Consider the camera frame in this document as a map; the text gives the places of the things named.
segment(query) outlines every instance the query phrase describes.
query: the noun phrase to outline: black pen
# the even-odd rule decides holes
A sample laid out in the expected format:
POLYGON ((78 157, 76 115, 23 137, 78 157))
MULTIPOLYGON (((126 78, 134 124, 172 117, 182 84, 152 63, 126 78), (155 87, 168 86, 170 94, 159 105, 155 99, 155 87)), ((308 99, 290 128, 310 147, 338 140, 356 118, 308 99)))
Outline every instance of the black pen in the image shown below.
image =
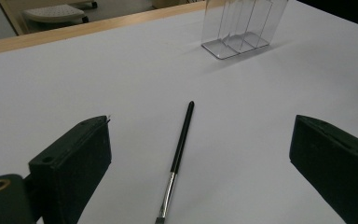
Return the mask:
POLYGON ((190 104, 188 104, 188 109, 186 112, 185 122, 183 123, 182 132, 179 137, 178 147, 176 148, 175 156, 173 157, 170 179, 168 180, 167 189, 165 190, 164 200, 162 201, 162 206, 159 210, 159 215, 156 219, 156 224, 164 224, 165 218, 167 216, 168 205, 170 204, 172 191, 173 191, 173 184, 175 183, 175 179, 179 171, 180 160, 182 159, 183 149, 185 148, 188 127, 190 126, 193 109, 194 109, 194 102, 190 102, 190 104))

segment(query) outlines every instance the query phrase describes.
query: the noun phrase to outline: wooden table edge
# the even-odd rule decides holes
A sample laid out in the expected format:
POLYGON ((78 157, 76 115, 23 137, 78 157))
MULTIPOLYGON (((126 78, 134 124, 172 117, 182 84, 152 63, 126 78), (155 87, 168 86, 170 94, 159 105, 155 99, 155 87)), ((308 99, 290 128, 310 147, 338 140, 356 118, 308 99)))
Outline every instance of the wooden table edge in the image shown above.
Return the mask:
POLYGON ((177 7, 166 7, 162 9, 141 12, 103 21, 89 22, 56 30, 0 39, 0 53, 14 49, 23 49, 31 46, 46 44, 76 36, 88 35, 145 21, 162 19, 202 9, 205 9, 205 2, 197 2, 177 7))

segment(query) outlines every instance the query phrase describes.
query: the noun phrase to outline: white table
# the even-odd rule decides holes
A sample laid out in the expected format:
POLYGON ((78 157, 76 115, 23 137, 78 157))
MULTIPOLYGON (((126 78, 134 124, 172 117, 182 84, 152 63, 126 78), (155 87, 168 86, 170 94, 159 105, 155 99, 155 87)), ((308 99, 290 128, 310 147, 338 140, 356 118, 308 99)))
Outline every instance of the white table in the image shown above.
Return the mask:
POLYGON ((358 137, 358 25, 290 1, 268 49, 217 61, 203 12, 0 53, 0 175, 108 114, 113 163, 79 223, 342 224, 288 158, 297 114, 358 137))

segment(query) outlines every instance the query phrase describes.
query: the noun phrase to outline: acrylic stand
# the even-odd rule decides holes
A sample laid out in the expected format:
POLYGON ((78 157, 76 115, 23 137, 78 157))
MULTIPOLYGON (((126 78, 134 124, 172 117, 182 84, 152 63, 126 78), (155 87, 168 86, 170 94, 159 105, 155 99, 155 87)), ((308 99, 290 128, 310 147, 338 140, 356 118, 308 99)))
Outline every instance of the acrylic stand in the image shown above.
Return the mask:
POLYGON ((288 0, 207 0, 202 46, 225 59, 269 45, 288 0))

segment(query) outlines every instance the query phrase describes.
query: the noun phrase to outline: pen tip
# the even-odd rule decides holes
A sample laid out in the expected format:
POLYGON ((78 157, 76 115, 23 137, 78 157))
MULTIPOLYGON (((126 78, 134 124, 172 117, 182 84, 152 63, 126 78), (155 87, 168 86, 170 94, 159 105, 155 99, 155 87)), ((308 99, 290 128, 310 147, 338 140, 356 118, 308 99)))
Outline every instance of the pen tip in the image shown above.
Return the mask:
POLYGON ((165 217, 158 217, 156 219, 156 224, 164 224, 165 222, 165 217))

